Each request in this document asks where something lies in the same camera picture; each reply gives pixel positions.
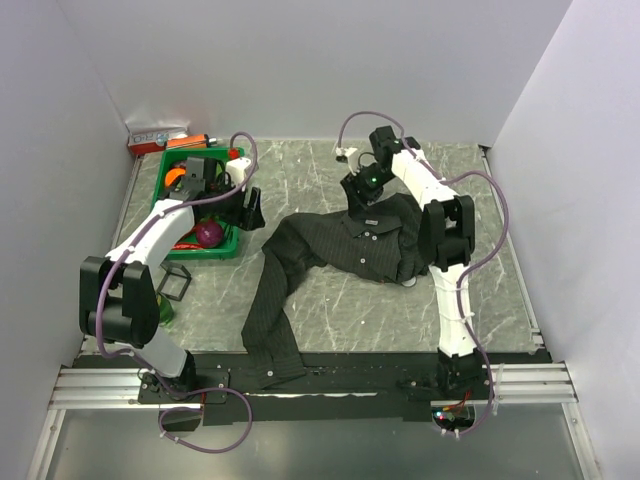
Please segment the black pinstriped shirt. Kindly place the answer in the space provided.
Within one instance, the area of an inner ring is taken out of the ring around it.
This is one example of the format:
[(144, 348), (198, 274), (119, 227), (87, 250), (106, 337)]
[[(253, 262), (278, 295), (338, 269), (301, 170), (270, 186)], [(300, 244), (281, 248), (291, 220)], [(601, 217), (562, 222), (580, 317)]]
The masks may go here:
[(241, 336), (257, 383), (268, 388), (306, 374), (284, 312), (314, 268), (334, 267), (377, 283), (401, 284), (427, 273), (418, 252), (421, 210), (394, 194), (360, 216), (345, 211), (294, 213), (264, 243), (264, 265)]

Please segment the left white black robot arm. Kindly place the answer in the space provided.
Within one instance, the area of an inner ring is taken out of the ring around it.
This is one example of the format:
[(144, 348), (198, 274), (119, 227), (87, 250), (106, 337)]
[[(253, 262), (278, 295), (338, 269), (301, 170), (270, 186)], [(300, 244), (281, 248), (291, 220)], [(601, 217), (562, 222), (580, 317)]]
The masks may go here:
[(106, 357), (127, 355), (156, 375), (177, 402), (198, 388), (195, 360), (160, 326), (159, 289), (152, 275), (174, 246), (207, 216), (245, 231), (264, 227), (261, 191), (249, 182), (254, 159), (226, 163), (190, 156), (150, 214), (118, 247), (89, 256), (80, 267), (79, 327)]

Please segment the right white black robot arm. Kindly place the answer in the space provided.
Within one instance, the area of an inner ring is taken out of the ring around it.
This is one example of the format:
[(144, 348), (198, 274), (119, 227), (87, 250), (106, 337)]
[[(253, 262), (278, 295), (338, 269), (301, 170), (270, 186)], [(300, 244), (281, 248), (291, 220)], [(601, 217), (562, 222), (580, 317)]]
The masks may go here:
[(459, 398), (480, 380), (483, 360), (471, 332), (473, 312), (464, 275), (475, 250), (475, 205), (438, 176), (413, 138), (402, 140), (391, 127), (369, 135), (374, 161), (363, 166), (354, 148), (338, 145), (336, 160), (350, 173), (341, 185), (351, 213), (372, 206), (393, 179), (400, 180), (421, 211), (417, 249), (434, 281), (439, 314), (436, 384), (448, 398)]

